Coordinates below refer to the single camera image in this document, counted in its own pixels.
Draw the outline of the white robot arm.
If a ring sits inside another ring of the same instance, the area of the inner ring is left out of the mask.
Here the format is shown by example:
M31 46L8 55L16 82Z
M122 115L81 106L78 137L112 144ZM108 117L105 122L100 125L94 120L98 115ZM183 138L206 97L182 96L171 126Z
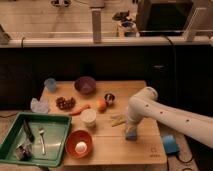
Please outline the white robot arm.
M127 123L137 126L144 117L153 118L213 149L213 117L166 106L157 101L158 93L145 87L130 97Z

